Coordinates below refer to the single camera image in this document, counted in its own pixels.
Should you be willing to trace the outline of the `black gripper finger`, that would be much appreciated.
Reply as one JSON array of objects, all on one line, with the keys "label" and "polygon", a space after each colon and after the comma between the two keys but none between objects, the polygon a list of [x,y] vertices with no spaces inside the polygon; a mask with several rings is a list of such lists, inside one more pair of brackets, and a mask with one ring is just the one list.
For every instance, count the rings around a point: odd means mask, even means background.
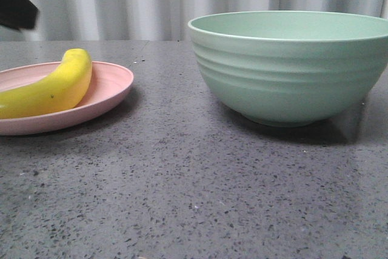
[{"label": "black gripper finger", "polygon": [[1,0],[1,25],[13,30],[32,30],[39,10],[30,0]]}]

